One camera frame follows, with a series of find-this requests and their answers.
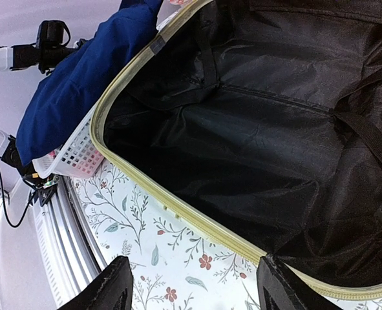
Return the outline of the light green hard-shell suitcase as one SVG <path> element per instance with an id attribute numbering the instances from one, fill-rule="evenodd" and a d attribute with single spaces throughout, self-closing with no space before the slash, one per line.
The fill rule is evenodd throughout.
<path id="1" fill-rule="evenodd" d="M 196 1 L 114 78 L 90 135 L 245 259 L 382 297 L 382 1 Z"/>

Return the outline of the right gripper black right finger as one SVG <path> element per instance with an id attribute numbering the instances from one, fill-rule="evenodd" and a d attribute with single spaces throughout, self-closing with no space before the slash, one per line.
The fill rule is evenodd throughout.
<path id="1" fill-rule="evenodd" d="M 260 258 L 257 289 L 261 309 L 331 310 L 339 307 L 311 289 L 272 254 Z"/>

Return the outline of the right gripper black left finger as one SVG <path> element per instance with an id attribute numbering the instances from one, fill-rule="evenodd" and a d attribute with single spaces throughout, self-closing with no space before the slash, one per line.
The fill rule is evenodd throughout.
<path id="1" fill-rule="evenodd" d="M 117 256 L 80 294 L 59 309 L 130 310 L 133 282 L 128 257 Z"/>

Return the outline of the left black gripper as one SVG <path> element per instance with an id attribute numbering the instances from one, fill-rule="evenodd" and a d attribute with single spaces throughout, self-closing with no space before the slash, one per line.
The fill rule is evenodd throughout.
<path id="1" fill-rule="evenodd" d="M 70 39 L 70 30 L 64 21 L 43 21 L 35 43 L 12 47 L 10 70 L 24 70 L 37 65 L 42 74 L 50 74 L 61 61 L 81 48 L 81 41 L 68 47 Z"/>

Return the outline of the white plastic mesh basket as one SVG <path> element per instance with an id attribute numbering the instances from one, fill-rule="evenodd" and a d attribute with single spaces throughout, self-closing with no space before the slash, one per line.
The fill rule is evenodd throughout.
<path id="1" fill-rule="evenodd" d="M 39 83 L 17 132 L 21 161 L 41 177 L 91 177 L 103 157 L 89 135 L 94 105 L 157 34 L 161 1 L 123 1 L 94 37 Z"/>

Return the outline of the pink printed garment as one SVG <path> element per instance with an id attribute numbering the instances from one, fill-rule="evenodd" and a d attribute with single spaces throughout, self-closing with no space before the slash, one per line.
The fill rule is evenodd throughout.
<path id="1" fill-rule="evenodd" d="M 90 178 L 103 156 L 93 146 L 69 147 L 61 150 L 52 163 L 52 172 L 62 176 Z"/>

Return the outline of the dark blue garment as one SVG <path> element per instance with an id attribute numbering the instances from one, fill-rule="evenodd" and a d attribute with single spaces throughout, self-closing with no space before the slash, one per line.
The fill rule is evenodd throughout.
<path id="1" fill-rule="evenodd" d="M 64 144 L 120 70 L 157 34 L 162 0 L 122 1 L 94 37 L 39 82 L 16 134 L 23 165 Z"/>

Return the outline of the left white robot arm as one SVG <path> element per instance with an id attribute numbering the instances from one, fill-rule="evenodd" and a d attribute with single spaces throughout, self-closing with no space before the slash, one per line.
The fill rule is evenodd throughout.
<path id="1" fill-rule="evenodd" d="M 38 74 L 46 74 L 76 51 L 65 22 L 42 21 L 31 43 L 0 45 L 0 130 L 15 135 Z"/>

